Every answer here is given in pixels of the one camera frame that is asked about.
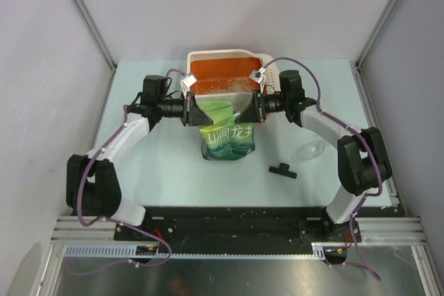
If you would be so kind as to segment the green litter bag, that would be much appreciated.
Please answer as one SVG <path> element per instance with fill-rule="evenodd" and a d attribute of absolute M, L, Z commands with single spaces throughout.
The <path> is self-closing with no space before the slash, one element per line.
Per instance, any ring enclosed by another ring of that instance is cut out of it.
<path fill-rule="evenodd" d="M 255 151 L 252 123 L 236 123 L 238 114 L 228 100 L 203 100 L 199 108 L 211 118 L 212 125 L 198 127 L 203 138 L 203 159 L 210 161 L 236 161 Z"/>

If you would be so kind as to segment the orange and cream litter box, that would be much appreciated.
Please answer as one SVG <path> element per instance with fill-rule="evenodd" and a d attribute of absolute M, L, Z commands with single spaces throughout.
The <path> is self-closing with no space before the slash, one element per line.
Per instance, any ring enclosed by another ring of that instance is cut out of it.
<path fill-rule="evenodd" d="M 207 79 L 249 78 L 253 70 L 260 69 L 272 59 L 268 54 L 243 49 L 193 51 L 187 56 L 187 72 L 194 74 L 197 82 Z M 198 102 L 210 99 L 228 100 L 232 103 L 234 112 L 240 113 L 251 101 L 253 92 L 193 94 Z"/>

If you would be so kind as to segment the black bag clip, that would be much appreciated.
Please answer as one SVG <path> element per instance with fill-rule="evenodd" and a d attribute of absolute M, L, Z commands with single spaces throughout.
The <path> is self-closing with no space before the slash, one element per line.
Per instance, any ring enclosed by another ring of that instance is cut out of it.
<path fill-rule="evenodd" d="M 291 179 L 296 179 L 298 174 L 290 170 L 290 165 L 285 163 L 280 163 L 279 166 L 270 166 L 268 168 L 270 173 L 281 175 L 283 177 L 288 177 Z"/>

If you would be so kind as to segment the clear plastic scoop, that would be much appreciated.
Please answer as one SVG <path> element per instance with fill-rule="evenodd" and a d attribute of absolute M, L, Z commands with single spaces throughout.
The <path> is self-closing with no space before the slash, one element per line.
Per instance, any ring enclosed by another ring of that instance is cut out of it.
<path fill-rule="evenodd" d="M 296 157 L 303 161 L 317 158 L 325 152 L 327 146 L 326 141 L 311 141 L 297 150 Z"/>

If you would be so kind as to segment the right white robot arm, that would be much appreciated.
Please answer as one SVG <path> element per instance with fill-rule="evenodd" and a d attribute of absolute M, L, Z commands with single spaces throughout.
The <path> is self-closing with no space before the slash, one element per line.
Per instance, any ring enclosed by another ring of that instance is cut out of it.
<path fill-rule="evenodd" d="M 337 241 L 366 199 L 381 195 L 384 181 L 393 174 L 382 134 L 375 127 L 356 129 L 323 110 L 319 101 L 306 97 L 297 70 L 281 72 L 279 81 L 278 92 L 253 92 L 235 121 L 259 123 L 267 114 L 284 112 L 288 122 L 314 132 L 336 149 L 341 186 L 324 209 L 317 231 L 325 240 Z"/>

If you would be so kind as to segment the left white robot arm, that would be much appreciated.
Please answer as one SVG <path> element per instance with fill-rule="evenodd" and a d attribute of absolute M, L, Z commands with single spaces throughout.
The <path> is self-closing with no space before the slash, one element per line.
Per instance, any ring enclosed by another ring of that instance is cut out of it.
<path fill-rule="evenodd" d="M 153 223 L 145 218 L 143 206 L 124 198 L 117 165 L 163 118 L 180 119 L 183 125 L 211 125 L 211 118 L 199 108 L 191 87 L 197 79 L 188 73 L 180 81 L 180 96 L 173 98 L 168 76 L 148 75 L 135 99 L 123 107 L 123 120 L 104 143 L 84 155 L 72 155 L 67 162 L 66 203 L 86 226 L 82 213 L 129 224 L 138 240 L 148 239 Z"/>

